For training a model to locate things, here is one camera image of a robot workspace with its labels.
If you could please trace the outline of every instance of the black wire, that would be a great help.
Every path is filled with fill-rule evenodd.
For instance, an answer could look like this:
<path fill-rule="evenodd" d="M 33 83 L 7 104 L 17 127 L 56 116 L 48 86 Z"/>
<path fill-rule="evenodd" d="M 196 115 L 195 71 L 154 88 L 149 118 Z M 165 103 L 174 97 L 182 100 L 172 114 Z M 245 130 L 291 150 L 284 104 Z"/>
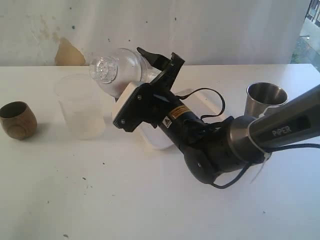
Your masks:
<path fill-rule="evenodd" d="M 184 96 L 177 96 L 177 95 L 176 95 L 176 97 L 178 97 L 180 100 L 185 100 L 185 99 L 187 99 L 188 97 L 190 97 L 190 95 L 192 95 L 192 94 L 194 94 L 194 93 L 196 93 L 196 92 L 198 92 L 198 91 L 201 91 L 201 90 L 211 90 L 211 91 L 215 92 L 216 94 L 218 94 L 219 97 L 220 97 L 220 99 L 221 99 L 221 102 L 222 102 L 222 108 L 221 108 L 221 111 L 219 112 L 219 114 L 217 114 L 217 115 L 202 115 L 202 116 L 200 117 L 200 119 L 202 120 L 202 119 L 205 119 L 205 118 L 218 117 L 218 116 L 220 116 L 221 114 L 223 114 L 224 111 L 225 111 L 225 109 L 226 109 L 226 102 L 225 102 L 223 96 L 222 96 L 218 91 L 216 91 L 216 90 L 214 90 L 214 89 L 207 88 L 207 87 L 202 87 L 202 88 L 198 88 L 198 89 L 194 90 L 193 92 L 191 92 L 191 93 L 189 93 L 189 94 L 187 94 L 187 95 L 184 95 Z"/>
<path fill-rule="evenodd" d="M 267 153 L 273 153 L 273 152 L 278 152 L 282 150 L 288 150 L 288 149 L 303 149 L 303 148 L 316 148 L 320 149 L 320 144 L 316 143 L 300 143 L 300 144 L 291 144 L 287 146 L 279 146 L 279 147 L 274 147 L 274 148 L 267 148 L 265 151 Z"/>
<path fill-rule="evenodd" d="M 239 172 L 239 174 L 232 181 L 228 182 L 227 184 L 225 184 L 225 185 L 217 185 L 217 184 L 212 183 L 211 185 L 214 186 L 217 189 L 226 189 L 226 188 L 230 187 L 232 184 L 235 184 L 245 174 L 245 172 L 251 167 L 251 165 L 252 165 L 251 162 L 247 163 L 242 168 L 242 170 Z"/>

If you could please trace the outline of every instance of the plastic cup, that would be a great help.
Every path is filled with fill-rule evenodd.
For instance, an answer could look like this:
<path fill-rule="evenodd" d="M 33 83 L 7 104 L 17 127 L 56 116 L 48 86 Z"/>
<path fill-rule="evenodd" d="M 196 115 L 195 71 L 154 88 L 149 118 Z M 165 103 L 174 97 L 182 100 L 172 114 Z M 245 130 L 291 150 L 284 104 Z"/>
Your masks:
<path fill-rule="evenodd" d="M 101 135 L 106 127 L 93 84 L 88 74 L 72 74 L 54 86 L 66 125 L 81 140 Z"/>

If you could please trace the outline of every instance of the stainless steel cup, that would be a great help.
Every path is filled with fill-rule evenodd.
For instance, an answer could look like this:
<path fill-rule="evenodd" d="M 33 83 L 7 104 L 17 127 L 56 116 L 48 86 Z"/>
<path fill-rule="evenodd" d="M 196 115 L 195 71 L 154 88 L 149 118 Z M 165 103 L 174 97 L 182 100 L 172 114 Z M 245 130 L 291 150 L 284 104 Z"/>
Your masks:
<path fill-rule="evenodd" d="M 261 114 L 269 115 L 277 107 L 285 104 L 287 93 L 277 85 L 268 82 L 257 82 L 246 89 L 244 115 L 258 118 Z"/>

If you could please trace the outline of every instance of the wooden bowl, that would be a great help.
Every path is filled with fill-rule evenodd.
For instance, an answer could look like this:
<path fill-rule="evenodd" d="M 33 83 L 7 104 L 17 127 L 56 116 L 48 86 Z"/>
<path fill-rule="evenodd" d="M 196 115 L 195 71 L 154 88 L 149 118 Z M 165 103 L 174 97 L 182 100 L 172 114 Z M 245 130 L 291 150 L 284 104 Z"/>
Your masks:
<path fill-rule="evenodd" d="M 0 109 L 0 122 L 5 133 L 22 140 L 32 136 L 37 128 L 37 120 L 30 107 L 23 101 L 14 101 Z"/>

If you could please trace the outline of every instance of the white tabletop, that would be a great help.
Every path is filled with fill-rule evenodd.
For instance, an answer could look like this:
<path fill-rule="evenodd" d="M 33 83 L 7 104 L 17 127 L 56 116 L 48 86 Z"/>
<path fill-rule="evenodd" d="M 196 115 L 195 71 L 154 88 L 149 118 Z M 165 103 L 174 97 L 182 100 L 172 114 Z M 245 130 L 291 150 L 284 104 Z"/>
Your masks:
<path fill-rule="evenodd" d="M 53 83 L 87 72 L 0 67 L 0 105 L 24 101 L 38 121 L 36 135 L 24 141 L 0 131 L 1 239 L 320 239 L 318 149 L 274 153 L 252 184 L 260 166 L 219 190 L 197 181 L 176 147 L 152 150 L 137 132 L 115 128 L 108 117 L 113 100 L 101 90 L 104 135 L 73 139 Z M 320 84 L 320 74 L 310 64 L 184 66 L 173 92 L 214 88 L 237 117 L 254 82 L 275 83 L 292 99 Z"/>

